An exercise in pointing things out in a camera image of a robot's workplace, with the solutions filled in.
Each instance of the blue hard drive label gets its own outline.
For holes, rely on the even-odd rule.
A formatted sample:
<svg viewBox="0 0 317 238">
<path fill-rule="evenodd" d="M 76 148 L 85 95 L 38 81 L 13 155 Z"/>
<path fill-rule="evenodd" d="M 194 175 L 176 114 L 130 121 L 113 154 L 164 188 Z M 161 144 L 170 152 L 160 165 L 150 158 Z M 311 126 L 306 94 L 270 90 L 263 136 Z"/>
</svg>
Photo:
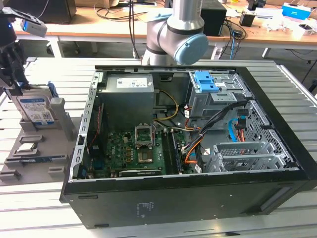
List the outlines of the blue hard drive label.
<svg viewBox="0 0 317 238">
<path fill-rule="evenodd" d="M 50 108 L 43 98 L 20 99 L 23 111 L 35 125 L 49 125 L 54 123 Z"/>
</svg>

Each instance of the green circuit board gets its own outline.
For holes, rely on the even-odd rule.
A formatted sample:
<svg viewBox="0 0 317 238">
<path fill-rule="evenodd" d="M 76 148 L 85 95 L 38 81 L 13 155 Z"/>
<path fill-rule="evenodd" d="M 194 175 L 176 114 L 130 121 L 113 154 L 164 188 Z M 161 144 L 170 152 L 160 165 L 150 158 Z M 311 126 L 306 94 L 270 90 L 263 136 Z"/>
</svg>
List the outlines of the green circuit board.
<svg viewBox="0 0 317 238">
<path fill-rule="evenodd" d="M 154 133 L 154 146 L 152 149 L 135 146 L 135 132 L 111 132 L 108 134 L 106 156 L 103 161 L 93 161 L 95 178 L 118 177 L 118 173 L 124 170 L 160 170 L 166 174 L 164 154 L 162 147 L 161 131 Z M 175 134 L 175 140 L 179 148 L 185 145 L 182 131 Z M 148 133 L 138 133 L 138 141 L 148 141 Z"/>
</svg>

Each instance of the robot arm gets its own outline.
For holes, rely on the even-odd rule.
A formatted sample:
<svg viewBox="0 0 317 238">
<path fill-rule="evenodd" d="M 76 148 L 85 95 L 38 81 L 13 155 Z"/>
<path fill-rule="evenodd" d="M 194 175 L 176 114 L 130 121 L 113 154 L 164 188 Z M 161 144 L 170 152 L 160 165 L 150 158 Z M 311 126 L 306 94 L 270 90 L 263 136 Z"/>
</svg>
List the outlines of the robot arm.
<svg viewBox="0 0 317 238">
<path fill-rule="evenodd" d="M 45 37 L 47 31 L 45 24 L 36 17 L 3 7 L 0 0 L 0 87 L 9 90 L 12 96 L 22 95 L 21 85 L 29 84 L 23 68 L 26 60 L 11 24 L 15 18 L 22 19 L 21 28 L 25 32 Z"/>
<path fill-rule="evenodd" d="M 193 64 L 208 48 L 201 18 L 203 0 L 174 0 L 172 14 L 159 14 L 147 26 L 142 65 Z"/>
</svg>

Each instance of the wooden desk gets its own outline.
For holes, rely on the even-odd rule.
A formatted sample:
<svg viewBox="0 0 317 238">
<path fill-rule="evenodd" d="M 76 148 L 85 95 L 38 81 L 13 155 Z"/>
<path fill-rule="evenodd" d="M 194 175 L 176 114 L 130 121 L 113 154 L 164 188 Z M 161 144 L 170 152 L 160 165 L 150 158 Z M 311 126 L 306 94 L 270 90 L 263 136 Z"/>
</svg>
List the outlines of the wooden desk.
<svg viewBox="0 0 317 238">
<path fill-rule="evenodd" d="M 237 9 L 238 12 L 242 12 L 247 2 L 241 0 L 241 2 L 234 4 L 224 5 L 226 8 Z M 266 5 L 266 7 L 277 8 L 278 6 Z M 135 12 L 152 11 L 150 7 L 135 7 Z M 122 10 L 115 14 L 109 14 L 107 17 L 120 17 L 126 16 L 128 12 Z M 146 42 L 146 23 L 138 19 L 135 21 L 135 38 L 137 43 Z M 232 22 L 239 24 L 239 18 L 231 18 Z M 307 49 L 317 50 L 317 37 L 316 35 L 303 36 L 296 39 L 292 31 L 282 30 L 267 31 L 262 27 L 263 19 L 255 18 L 252 27 L 244 27 L 248 36 L 241 43 L 241 47 L 260 47 L 267 48 L 266 53 L 270 48 L 280 49 Z M 55 57 L 62 57 L 63 53 L 59 45 L 60 41 L 87 41 L 93 42 L 93 47 L 97 49 L 95 42 L 127 42 L 130 43 L 130 33 L 128 22 L 116 22 L 105 20 L 98 17 L 91 7 L 78 7 L 77 13 L 73 18 L 70 25 L 57 25 L 47 24 L 48 32 L 45 40 L 51 42 L 51 46 Z M 18 39 L 32 39 L 43 40 L 43 38 L 31 36 L 21 30 L 19 27 L 14 27 Z M 210 45 L 214 45 L 214 51 L 211 59 L 219 59 L 221 51 L 226 43 L 230 40 L 229 31 L 226 27 L 223 28 L 221 36 L 208 37 Z"/>
<path fill-rule="evenodd" d="M 240 1 L 234 4 L 224 5 L 226 8 L 236 9 L 238 12 L 242 12 L 247 5 L 246 1 Z M 265 5 L 266 8 L 281 8 L 280 6 L 275 5 Z M 232 22 L 239 24 L 240 18 L 228 18 Z M 251 27 L 243 27 L 248 36 L 241 43 L 241 47 L 267 47 L 263 53 L 263 58 L 265 58 L 270 50 L 270 48 L 280 48 L 280 49 L 309 49 L 317 50 L 317 36 L 302 36 L 296 38 L 293 35 L 293 32 L 289 29 L 286 31 L 277 30 L 277 31 L 267 31 L 265 27 L 262 27 L 265 19 L 260 19 L 255 17 Z M 223 36 L 228 36 L 229 31 L 227 27 L 224 27 L 222 33 Z M 221 51 L 221 46 L 223 44 L 218 44 L 218 52 Z"/>
</svg>

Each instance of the light blue robot arm cap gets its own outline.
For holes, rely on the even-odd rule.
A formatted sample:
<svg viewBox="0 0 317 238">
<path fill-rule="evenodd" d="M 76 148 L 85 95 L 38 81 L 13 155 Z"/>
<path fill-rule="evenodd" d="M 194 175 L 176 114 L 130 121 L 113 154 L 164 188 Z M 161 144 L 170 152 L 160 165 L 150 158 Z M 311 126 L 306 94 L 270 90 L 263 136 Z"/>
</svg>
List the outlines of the light blue robot arm cap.
<svg viewBox="0 0 317 238">
<path fill-rule="evenodd" d="M 207 36 L 203 33 L 184 40 L 174 53 L 174 60 L 180 64 L 194 64 L 200 60 L 208 48 Z"/>
</svg>

